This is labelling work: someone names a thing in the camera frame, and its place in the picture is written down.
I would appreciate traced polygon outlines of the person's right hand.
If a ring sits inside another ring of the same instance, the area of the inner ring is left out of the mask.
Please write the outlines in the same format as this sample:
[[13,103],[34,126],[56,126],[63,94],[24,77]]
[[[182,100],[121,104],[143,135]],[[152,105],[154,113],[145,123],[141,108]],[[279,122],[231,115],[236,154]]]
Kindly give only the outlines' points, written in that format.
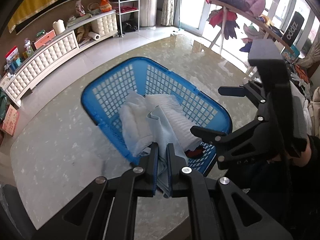
[[310,161],[311,155],[312,150],[310,144],[310,136],[307,135],[306,148],[304,151],[300,152],[299,157],[292,157],[286,151],[284,151],[282,154],[275,156],[267,162],[269,164],[281,164],[287,167],[304,167]]

